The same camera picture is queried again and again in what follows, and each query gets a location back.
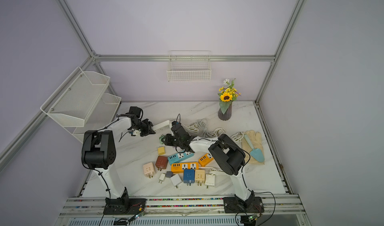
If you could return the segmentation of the white power strip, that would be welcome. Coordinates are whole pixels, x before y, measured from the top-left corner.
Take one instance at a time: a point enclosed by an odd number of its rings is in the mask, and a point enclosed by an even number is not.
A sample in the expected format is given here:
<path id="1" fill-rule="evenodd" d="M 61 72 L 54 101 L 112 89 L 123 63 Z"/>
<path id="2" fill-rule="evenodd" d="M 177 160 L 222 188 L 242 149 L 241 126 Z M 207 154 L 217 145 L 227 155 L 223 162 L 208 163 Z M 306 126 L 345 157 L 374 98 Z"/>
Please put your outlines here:
<path id="1" fill-rule="evenodd" d="M 159 124 L 152 126 L 152 130 L 157 132 L 159 130 L 163 130 L 165 128 L 170 128 L 170 127 L 172 127 L 172 122 L 167 120 L 167 121 L 164 121 L 162 123 L 159 123 Z"/>

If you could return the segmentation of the green small adapter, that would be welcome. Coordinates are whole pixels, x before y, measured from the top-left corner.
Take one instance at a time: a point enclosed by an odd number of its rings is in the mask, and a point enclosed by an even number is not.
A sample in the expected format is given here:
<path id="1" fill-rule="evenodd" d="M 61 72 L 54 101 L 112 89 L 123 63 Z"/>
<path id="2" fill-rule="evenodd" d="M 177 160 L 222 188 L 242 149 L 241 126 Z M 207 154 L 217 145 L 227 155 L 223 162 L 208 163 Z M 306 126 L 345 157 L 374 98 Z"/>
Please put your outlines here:
<path id="1" fill-rule="evenodd" d="M 162 145 L 165 145 L 165 144 L 166 144 L 166 136 L 165 136 L 165 135 L 161 135 L 161 136 L 159 137 L 159 140 L 160 140 L 160 143 L 161 143 Z"/>

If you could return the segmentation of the teal power strip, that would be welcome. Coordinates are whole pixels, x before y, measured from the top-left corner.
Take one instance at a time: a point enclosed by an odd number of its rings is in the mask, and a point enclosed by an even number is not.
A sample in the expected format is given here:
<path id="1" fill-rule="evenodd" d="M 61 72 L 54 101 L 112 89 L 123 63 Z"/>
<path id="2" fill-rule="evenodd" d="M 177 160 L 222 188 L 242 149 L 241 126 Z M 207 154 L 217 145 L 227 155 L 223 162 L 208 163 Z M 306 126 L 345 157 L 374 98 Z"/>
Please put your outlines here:
<path id="1" fill-rule="evenodd" d="M 174 163 L 179 163 L 181 161 L 189 159 L 193 156 L 194 156 L 194 153 L 192 152 L 176 153 L 168 157 L 168 162 L 170 165 L 172 165 Z"/>

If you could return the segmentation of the yellow cube adapter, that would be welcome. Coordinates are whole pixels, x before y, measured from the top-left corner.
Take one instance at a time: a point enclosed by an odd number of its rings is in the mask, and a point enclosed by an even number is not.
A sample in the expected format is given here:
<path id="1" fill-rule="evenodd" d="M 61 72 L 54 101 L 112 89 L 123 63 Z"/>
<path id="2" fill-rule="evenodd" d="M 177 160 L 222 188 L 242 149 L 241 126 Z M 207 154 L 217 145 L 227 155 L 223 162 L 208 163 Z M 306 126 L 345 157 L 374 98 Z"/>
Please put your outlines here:
<path id="1" fill-rule="evenodd" d="M 165 155 L 166 154 L 166 150 L 165 150 L 165 147 L 164 146 L 161 146 L 158 148 L 158 155 L 161 156 L 161 155 Z"/>

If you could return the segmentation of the brown cube adapter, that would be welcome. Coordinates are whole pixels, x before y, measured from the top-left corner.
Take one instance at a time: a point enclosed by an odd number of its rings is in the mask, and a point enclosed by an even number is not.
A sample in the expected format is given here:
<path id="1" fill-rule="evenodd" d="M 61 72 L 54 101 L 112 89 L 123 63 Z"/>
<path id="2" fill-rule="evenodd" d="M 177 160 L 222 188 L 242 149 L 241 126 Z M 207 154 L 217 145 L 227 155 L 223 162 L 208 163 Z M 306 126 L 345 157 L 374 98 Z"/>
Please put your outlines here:
<path id="1" fill-rule="evenodd" d="M 162 171 L 167 168 L 168 162 L 169 160 L 166 156 L 159 155 L 156 160 L 155 166 L 158 169 L 158 171 Z"/>

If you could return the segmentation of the orange power strip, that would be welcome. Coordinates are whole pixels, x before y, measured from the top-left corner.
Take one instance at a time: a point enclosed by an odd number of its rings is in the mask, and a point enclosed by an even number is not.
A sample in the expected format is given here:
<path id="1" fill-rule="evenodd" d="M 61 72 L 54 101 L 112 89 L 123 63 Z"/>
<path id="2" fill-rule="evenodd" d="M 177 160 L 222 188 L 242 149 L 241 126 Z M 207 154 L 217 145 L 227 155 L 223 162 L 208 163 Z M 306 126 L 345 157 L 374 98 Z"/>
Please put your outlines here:
<path id="1" fill-rule="evenodd" d="M 211 163 L 214 160 L 213 156 L 210 153 L 206 153 L 204 156 L 202 156 L 198 163 L 200 167 L 206 167 L 209 163 Z"/>
<path id="2" fill-rule="evenodd" d="M 171 165 L 171 172 L 174 174 L 182 174 L 184 170 L 198 170 L 198 162 L 179 162 Z"/>

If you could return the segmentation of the blue cube adapter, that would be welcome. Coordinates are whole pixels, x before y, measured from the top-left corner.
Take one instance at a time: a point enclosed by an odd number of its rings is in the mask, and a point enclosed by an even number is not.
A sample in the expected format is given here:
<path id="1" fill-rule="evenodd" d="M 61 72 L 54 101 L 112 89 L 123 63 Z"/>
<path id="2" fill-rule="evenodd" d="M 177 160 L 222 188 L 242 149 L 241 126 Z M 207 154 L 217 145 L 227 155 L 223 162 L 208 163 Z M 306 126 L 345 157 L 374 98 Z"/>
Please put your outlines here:
<path id="1" fill-rule="evenodd" d="M 183 173 L 183 183 L 187 186 L 191 186 L 195 183 L 195 170 L 185 169 Z"/>

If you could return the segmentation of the pink white cube adapter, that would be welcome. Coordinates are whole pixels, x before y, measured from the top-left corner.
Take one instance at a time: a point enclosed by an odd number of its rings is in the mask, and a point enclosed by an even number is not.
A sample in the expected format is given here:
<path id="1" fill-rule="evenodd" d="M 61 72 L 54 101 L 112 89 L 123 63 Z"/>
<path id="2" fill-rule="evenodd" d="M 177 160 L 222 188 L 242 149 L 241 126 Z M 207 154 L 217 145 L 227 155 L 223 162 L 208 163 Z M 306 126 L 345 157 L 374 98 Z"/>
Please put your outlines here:
<path id="1" fill-rule="evenodd" d="M 156 174 L 154 164 L 152 162 L 143 165 L 144 176 L 151 179 Z"/>

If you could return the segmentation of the beige cube adapter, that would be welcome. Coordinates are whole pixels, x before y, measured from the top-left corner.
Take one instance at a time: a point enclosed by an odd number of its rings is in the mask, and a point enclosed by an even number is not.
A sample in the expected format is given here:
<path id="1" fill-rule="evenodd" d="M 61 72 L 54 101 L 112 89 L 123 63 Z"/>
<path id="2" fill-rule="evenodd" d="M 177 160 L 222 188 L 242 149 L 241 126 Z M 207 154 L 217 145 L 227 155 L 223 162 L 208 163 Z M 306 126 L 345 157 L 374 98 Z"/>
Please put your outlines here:
<path id="1" fill-rule="evenodd" d="M 202 186 L 205 183 L 206 180 L 206 172 L 203 169 L 196 169 L 195 170 L 195 183 L 198 186 Z"/>

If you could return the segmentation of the small white adapter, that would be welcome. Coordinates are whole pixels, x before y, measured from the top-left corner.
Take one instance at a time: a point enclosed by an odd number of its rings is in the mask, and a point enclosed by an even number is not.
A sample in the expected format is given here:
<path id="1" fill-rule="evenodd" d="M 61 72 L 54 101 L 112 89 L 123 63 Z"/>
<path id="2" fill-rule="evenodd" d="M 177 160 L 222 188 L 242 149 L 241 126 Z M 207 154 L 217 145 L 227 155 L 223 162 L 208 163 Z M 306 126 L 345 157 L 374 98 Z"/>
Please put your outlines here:
<path id="1" fill-rule="evenodd" d="M 179 188 L 179 185 L 183 183 L 180 176 L 178 174 L 173 175 L 171 178 L 171 182 L 175 188 Z"/>

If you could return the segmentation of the small white plug charger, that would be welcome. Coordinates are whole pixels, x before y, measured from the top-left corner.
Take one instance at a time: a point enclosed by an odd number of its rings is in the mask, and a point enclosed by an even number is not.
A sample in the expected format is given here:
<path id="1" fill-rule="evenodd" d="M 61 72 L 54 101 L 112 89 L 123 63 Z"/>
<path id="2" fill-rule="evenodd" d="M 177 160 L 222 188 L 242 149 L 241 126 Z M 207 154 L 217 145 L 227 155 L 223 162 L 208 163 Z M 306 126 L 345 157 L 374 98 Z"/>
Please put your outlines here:
<path id="1" fill-rule="evenodd" d="M 165 178 L 166 178 L 166 174 L 161 173 L 161 174 L 160 174 L 160 177 L 159 177 L 159 183 L 162 184 L 163 181 L 165 180 Z"/>

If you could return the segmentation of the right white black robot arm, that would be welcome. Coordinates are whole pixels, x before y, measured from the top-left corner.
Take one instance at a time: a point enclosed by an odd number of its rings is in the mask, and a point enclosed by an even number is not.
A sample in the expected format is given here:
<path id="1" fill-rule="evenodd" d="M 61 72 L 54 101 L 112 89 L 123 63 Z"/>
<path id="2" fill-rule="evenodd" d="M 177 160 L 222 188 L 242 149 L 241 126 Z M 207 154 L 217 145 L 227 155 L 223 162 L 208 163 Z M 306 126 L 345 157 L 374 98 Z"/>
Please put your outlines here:
<path id="1" fill-rule="evenodd" d="M 251 207 L 255 193 L 248 189 L 243 177 L 243 168 L 246 165 L 246 152 L 226 134 L 215 138 L 202 138 L 189 135 L 180 123 L 174 123 L 171 134 L 161 137 L 166 146 L 179 147 L 185 152 L 209 153 L 220 169 L 231 177 L 235 189 L 235 202 L 237 207 L 246 210 Z"/>

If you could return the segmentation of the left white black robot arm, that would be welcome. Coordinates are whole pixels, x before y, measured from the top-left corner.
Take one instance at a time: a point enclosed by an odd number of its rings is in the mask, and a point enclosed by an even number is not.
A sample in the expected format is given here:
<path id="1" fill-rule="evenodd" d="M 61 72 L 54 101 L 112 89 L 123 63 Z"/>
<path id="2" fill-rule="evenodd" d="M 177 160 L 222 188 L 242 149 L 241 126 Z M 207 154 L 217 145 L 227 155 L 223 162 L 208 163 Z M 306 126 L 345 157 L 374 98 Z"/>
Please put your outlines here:
<path id="1" fill-rule="evenodd" d="M 132 106 L 125 114 L 117 115 L 116 120 L 100 129 L 88 130 L 84 133 L 81 161 L 84 168 L 97 173 L 107 195 L 107 203 L 113 200 L 124 200 L 128 197 L 114 162 L 117 157 L 115 136 L 124 137 L 148 136 L 155 134 L 153 124 L 143 119 L 144 112 Z"/>

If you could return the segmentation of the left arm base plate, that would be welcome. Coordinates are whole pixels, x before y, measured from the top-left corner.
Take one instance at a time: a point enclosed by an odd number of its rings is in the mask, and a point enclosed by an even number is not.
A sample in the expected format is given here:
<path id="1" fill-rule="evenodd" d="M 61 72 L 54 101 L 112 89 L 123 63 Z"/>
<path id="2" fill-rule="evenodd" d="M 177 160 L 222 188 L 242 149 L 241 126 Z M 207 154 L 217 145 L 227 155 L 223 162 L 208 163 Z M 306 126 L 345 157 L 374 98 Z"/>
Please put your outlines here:
<path id="1" fill-rule="evenodd" d="M 138 215 L 144 211 L 146 199 L 106 199 L 104 215 Z"/>

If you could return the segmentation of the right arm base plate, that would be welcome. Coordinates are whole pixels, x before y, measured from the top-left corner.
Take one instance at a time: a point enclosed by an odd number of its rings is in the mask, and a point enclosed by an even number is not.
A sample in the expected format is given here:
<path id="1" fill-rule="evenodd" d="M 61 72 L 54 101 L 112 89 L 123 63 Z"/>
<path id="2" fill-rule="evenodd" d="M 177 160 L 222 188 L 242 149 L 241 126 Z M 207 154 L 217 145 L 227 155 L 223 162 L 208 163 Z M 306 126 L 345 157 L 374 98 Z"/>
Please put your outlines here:
<path id="1" fill-rule="evenodd" d="M 264 213 L 264 204 L 261 197 L 250 196 L 246 201 L 238 197 L 223 198 L 224 210 L 230 213 Z"/>

